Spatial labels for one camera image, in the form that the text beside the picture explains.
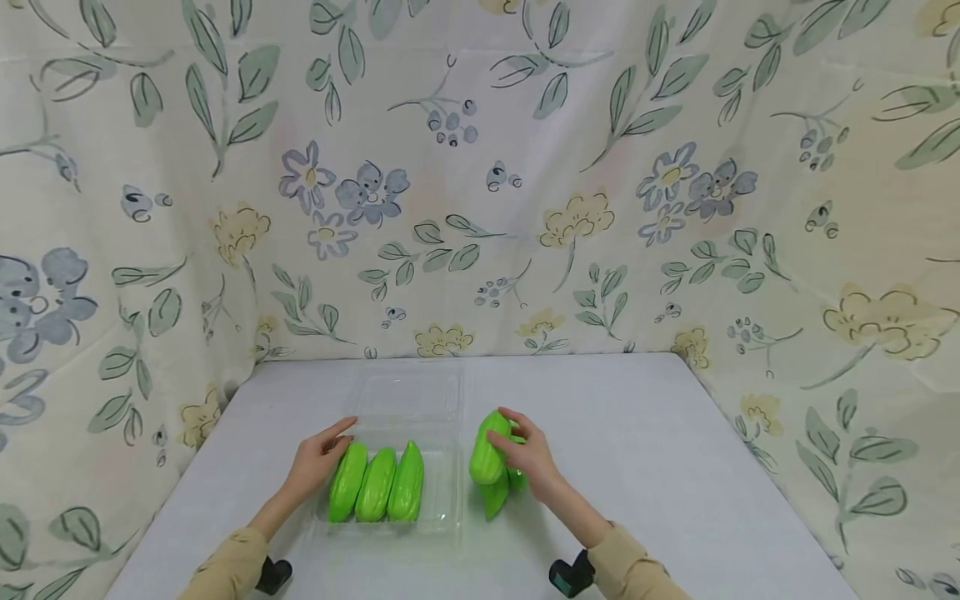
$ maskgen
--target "hand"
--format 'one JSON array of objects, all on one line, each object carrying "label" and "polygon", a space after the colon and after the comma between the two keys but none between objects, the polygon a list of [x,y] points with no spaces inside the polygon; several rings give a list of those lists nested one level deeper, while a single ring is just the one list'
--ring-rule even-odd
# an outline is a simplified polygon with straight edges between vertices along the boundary
[{"label": "hand", "polygon": [[356,417],[344,417],[300,442],[294,464],[280,492],[289,494],[298,504],[315,492],[337,468],[340,457],[347,451],[353,436],[341,434],[356,422]]},{"label": "hand", "polygon": [[513,434],[526,440],[526,444],[517,444],[501,436],[495,431],[487,432],[487,439],[494,447],[503,450],[507,455],[507,465],[519,468],[527,475],[530,482],[530,491],[534,497],[544,504],[549,504],[549,496],[563,482],[563,477],[557,470],[550,455],[543,432],[527,419],[526,415],[512,411],[509,408],[497,409],[500,414],[517,423]]}]

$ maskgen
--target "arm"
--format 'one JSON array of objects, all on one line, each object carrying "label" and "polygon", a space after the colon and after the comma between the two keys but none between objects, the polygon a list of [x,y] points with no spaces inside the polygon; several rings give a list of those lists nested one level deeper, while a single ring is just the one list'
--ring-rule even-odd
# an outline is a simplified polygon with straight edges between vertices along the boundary
[{"label": "arm", "polygon": [[530,490],[587,550],[596,569],[594,579],[608,600],[689,600],[663,566],[626,529],[603,518],[557,470],[546,437],[526,416],[510,409],[500,413],[518,423],[515,444],[494,431],[491,444],[507,455],[507,464],[527,474]]},{"label": "arm", "polygon": [[356,421],[356,417],[341,419],[300,443],[279,491],[247,527],[230,534],[200,565],[178,600],[241,600],[253,590],[260,579],[270,540],[303,500],[336,469],[352,439],[341,434]]}]

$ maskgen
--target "black object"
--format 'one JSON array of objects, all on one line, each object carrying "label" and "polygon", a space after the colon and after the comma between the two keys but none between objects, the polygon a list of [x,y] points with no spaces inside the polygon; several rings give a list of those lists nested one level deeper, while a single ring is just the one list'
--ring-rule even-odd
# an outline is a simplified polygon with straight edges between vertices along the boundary
[{"label": "black object", "polygon": [[554,561],[550,565],[550,583],[567,598],[573,598],[593,585],[595,572],[587,558],[587,550],[581,550],[573,566],[564,561]]},{"label": "black object", "polygon": [[294,568],[290,563],[287,561],[274,563],[268,556],[263,560],[263,568],[260,569],[260,580],[256,582],[256,589],[268,596],[273,596],[293,574]]}]

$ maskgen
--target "fabric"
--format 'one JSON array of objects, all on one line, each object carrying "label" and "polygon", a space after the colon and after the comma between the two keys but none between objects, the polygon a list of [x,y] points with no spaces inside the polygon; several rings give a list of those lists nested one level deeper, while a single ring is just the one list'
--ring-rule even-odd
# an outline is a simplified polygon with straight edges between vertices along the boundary
[{"label": "fabric", "polygon": [[224,540],[197,568],[179,600],[243,600],[260,580],[267,558],[267,541],[259,531],[245,527]]},{"label": "fabric", "polygon": [[665,349],[861,596],[954,589],[957,14],[0,4],[3,591],[102,598],[257,362]]},{"label": "fabric", "polygon": [[596,586],[608,600],[689,600],[663,565],[622,525],[614,523],[603,541],[588,549],[587,556],[596,569]]}]

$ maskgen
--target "clear plastic container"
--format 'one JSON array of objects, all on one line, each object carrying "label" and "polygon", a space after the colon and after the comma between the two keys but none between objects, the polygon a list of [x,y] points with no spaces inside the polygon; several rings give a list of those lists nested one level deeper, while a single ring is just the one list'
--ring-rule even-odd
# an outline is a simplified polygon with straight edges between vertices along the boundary
[{"label": "clear plastic container", "polygon": [[414,522],[361,523],[355,516],[329,521],[329,487],[320,491],[313,513],[314,536],[456,536],[463,518],[463,461],[460,423],[463,375],[459,361],[397,360],[364,363],[345,414],[360,420],[351,430],[367,445],[368,460],[391,447],[397,462],[413,440],[423,456],[420,516]]}]

